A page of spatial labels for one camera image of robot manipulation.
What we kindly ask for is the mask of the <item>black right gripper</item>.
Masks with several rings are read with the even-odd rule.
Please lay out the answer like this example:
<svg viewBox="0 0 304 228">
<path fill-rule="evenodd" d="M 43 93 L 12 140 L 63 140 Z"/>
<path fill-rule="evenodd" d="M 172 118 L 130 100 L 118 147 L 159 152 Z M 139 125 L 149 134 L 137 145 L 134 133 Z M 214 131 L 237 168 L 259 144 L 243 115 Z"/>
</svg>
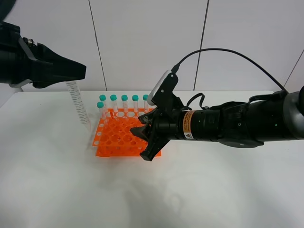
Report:
<svg viewBox="0 0 304 228">
<path fill-rule="evenodd" d="M 155 95 L 156 108 L 140 115 L 141 127 L 133 127 L 133 136 L 148 143 L 140 153 L 146 161 L 152 161 L 157 153 L 170 141 L 184 139 L 182 114 L 184 104 L 176 95 Z"/>
</svg>

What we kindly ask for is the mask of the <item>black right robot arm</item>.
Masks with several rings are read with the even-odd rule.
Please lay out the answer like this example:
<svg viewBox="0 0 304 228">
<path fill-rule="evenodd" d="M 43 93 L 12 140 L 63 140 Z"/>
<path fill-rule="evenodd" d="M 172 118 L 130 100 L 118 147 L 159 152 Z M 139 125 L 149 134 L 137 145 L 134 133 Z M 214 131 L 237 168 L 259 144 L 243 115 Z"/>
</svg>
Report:
<svg viewBox="0 0 304 228">
<path fill-rule="evenodd" d="M 192 110 L 173 93 L 152 94 L 155 109 L 141 115 L 131 133 L 146 141 L 140 156 L 151 161 L 171 140 L 218 142 L 235 148 L 256 148 L 265 142 L 302 140 L 304 93 L 285 90 L 256 95 L 247 102 L 226 102 Z"/>
</svg>

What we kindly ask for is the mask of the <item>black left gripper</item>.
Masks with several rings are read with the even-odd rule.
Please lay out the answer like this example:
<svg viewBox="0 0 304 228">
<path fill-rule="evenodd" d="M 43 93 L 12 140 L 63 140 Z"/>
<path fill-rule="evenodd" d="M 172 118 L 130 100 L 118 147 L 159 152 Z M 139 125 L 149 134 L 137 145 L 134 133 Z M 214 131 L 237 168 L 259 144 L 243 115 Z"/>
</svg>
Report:
<svg viewBox="0 0 304 228">
<path fill-rule="evenodd" d="M 30 64 L 36 60 L 50 64 L 50 73 L 43 81 L 33 81 Z M 34 88 L 48 86 L 65 81 L 83 80 L 86 66 L 71 59 L 62 57 L 47 46 L 34 40 L 21 37 L 20 27 L 6 22 L 0 23 L 0 82 L 12 88 L 21 88 L 32 84 Z"/>
</svg>

